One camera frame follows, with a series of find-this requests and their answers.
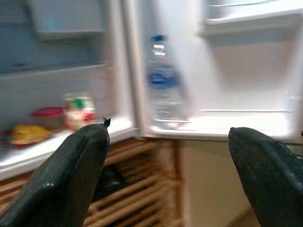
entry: wooden rack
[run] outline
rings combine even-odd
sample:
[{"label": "wooden rack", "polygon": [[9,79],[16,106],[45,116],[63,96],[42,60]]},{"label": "wooden rack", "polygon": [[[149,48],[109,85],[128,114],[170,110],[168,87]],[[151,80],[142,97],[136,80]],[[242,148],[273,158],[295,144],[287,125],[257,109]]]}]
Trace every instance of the wooden rack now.
[{"label": "wooden rack", "polygon": [[[163,168],[166,164],[157,158],[163,144],[155,140],[130,139],[110,146],[105,166],[117,166],[128,185],[93,202],[84,227],[182,226],[180,210],[175,205],[178,204],[176,192],[179,192],[181,182],[172,179],[173,174]],[[0,182],[0,213],[30,175],[27,173]]]}]

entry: plastic water bottle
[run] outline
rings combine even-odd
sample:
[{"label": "plastic water bottle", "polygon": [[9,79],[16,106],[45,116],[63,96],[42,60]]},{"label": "plastic water bottle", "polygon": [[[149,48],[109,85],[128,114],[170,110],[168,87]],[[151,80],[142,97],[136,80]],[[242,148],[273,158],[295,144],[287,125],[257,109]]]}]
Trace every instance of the plastic water bottle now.
[{"label": "plastic water bottle", "polygon": [[187,120],[180,76],[169,61],[166,37],[152,38],[148,82],[151,117],[161,128],[177,128]]}]

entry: red lid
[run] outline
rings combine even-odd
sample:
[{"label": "red lid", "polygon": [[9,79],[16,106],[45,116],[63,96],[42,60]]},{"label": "red lid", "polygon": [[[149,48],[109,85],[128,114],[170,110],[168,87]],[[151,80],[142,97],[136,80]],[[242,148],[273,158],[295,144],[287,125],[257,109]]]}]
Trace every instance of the red lid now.
[{"label": "red lid", "polygon": [[32,112],[33,117],[56,117],[63,112],[62,107],[46,107]]}]

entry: black object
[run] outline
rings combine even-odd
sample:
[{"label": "black object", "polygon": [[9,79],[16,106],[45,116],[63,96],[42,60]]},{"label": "black object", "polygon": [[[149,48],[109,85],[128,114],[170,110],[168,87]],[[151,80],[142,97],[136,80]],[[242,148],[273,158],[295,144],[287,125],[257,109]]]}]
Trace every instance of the black object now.
[{"label": "black object", "polygon": [[102,169],[92,202],[100,200],[128,185],[120,170],[115,166]]},{"label": "black object", "polygon": [[0,227],[81,227],[104,164],[110,119],[69,137],[31,175]]},{"label": "black object", "polygon": [[229,150],[262,227],[303,227],[303,157],[249,128],[231,128]]}]

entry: refrigerator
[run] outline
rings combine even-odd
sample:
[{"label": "refrigerator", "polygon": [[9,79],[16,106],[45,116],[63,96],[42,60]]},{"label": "refrigerator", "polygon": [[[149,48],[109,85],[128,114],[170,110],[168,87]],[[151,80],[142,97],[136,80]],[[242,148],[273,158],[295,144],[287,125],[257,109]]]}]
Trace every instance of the refrigerator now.
[{"label": "refrigerator", "polygon": [[[65,93],[84,91],[92,93],[100,121],[111,117],[111,143],[131,137],[183,140],[184,168],[191,171],[199,168],[190,166],[195,158],[207,166],[200,147],[227,152],[231,127],[303,143],[299,1],[88,2],[90,7],[78,0],[0,1],[1,130],[31,122],[29,113],[35,109],[61,106]],[[149,47],[158,34],[168,37],[170,60],[186,91],[189,118],[174,129],[162,128],[149,113]],[[0,180],[37,168],[70,133],[64,130],[37,145],[2,151]],[[195,178],[188,171],[185,175]],[[235,184],[238,190],[238,179]],[[247,206],[239,193],[239,203]]]}]

